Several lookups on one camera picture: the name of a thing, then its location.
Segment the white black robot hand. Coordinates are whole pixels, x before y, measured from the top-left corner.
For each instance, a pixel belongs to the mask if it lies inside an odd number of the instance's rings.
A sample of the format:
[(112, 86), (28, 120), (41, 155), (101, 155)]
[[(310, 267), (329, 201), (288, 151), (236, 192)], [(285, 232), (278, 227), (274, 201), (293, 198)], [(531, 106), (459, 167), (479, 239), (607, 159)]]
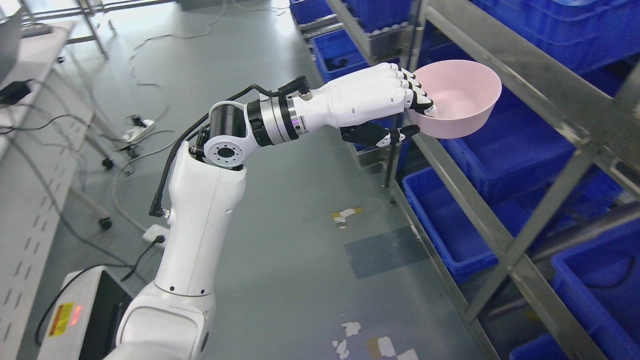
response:
[(438, 114), (416, 76), (395, 63), (379, 63), (337, 79), (308, 95), (292, 98), (292, 107), (309, 132), (323, 126), (339, 129), (343, 141), (378, 148), (395, 145), (419, 132), (419, 126), (386, 128), (372, 120), (402, 114)]

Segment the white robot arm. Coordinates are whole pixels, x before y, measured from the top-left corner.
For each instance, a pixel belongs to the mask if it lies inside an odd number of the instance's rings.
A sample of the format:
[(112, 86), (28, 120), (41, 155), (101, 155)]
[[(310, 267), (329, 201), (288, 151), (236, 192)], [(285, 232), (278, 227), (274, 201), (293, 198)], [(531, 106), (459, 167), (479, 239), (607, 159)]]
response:
[[(202, 155), (181, 139), (150, 214), (167, 217), (169, 233), (154, 280), (121, 319), (108, 360), (199, 360), (213, 336), (214, 282), (227, 231), (247, 182), (247, 157), (260, 147), (299, 139), (312, 127), (304, 96), (226, 100), (196, 123), (208, 135)], [(162, 208), (164, 188), (171, 207)]]

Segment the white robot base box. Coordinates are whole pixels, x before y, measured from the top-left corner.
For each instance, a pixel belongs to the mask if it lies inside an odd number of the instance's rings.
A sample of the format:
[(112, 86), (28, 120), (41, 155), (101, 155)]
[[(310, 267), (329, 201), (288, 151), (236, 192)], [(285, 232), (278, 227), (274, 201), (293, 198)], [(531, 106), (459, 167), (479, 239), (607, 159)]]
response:
[(106, 266), (69, 273), (45, 327), (39, 360), (103, 360), (134, 294)]

